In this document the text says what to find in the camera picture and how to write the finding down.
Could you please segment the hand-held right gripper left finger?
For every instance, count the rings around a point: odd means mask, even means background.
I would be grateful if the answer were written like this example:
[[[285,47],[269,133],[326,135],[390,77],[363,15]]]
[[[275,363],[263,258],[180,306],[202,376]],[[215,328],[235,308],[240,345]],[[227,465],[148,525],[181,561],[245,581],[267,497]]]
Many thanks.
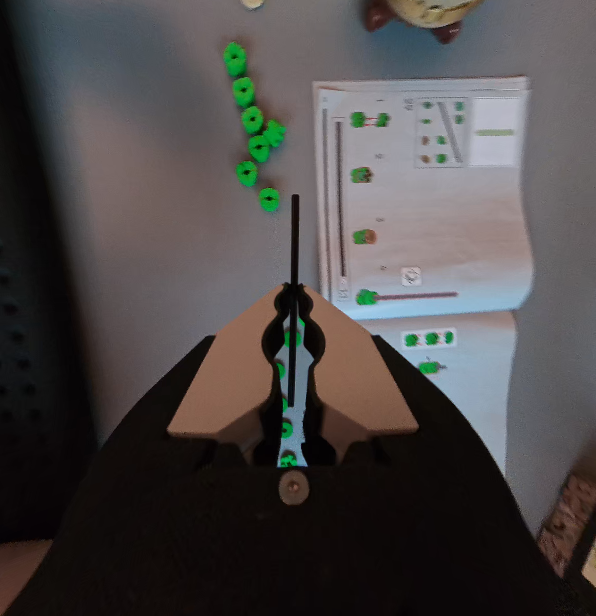
[[[277,465],[283,402],[277,355],[284,346],[289,284],[274,287],[214,336],[167,434],[238,447],[249,463]]]

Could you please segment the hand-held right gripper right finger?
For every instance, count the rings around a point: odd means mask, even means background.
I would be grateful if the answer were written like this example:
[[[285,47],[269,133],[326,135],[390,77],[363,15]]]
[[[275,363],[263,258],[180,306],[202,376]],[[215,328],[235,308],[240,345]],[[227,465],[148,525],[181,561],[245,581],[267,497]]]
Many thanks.
[[[372,335],[305,285],[298,288],[308,369],[302,453],[308,466],[334,466],[350,446],[415,434],[411,412]]]

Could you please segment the black axle rod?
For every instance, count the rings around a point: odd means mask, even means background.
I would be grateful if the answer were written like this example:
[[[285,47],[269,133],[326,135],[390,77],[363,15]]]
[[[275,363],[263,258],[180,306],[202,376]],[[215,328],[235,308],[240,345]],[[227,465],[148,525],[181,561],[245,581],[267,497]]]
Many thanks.
[[[297,363],[297,320],[300,244],[300,196],[291,197],[291,268],[290,268],[290,313],[289,313],[289,376],[287,384],[288,408],[295,404],[295,380]]]

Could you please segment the grey desk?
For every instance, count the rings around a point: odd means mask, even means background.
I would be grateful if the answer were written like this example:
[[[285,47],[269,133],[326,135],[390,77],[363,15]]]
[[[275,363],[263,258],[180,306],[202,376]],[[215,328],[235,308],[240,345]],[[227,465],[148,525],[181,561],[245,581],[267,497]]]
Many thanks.
[[[8,1],[78,300],[97,434],[204,336],[287,280],[318,282],[314,81],[531,80],[525,213],[533,292],[517,313],[506,471],[540,529],[572,466],[596,474],[596,1],[486,1],[458,39],[363,27],[361,1]],[[286,140],[234,176],[247,137],[222,52],[248,53]]]

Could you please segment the open instruction booklet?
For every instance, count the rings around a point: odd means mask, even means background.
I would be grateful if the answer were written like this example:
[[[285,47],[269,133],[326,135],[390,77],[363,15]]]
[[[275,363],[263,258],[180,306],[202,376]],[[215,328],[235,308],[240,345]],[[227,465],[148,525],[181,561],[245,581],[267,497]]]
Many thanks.
[[[321,294],[463,413],[502,473],[533,285],[522,195],[530,82],[313,83]]]

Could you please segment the cluster of green round bricks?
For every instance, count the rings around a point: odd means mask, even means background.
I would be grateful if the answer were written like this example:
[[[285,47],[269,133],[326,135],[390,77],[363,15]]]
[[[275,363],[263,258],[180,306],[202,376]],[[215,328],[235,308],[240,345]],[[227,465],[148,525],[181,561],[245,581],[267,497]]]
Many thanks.
[[[246,189],[257,189],[257,200],[265,212],[277,212],[281,204],[279,190],[261,184],[260,168],[286,140],[287,128],[277,119],[266,118],[257,105],[256,87],[248,74],[248,53],[236,41],[227,43],[222,52],[223,64],[231,78],[232,97],[239,110],[240,125],[247,137],[248,156],[238,161],[234,176]]]

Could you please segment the tan brick pot model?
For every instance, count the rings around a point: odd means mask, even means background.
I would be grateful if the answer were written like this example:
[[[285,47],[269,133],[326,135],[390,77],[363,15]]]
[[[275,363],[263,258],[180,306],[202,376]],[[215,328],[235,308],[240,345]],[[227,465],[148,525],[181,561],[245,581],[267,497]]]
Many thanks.
[[[429,31],[440,44],[450,44],[461,32],[463,19],[484,1],[366,1],[365,29],[373,33],[398,21]]]

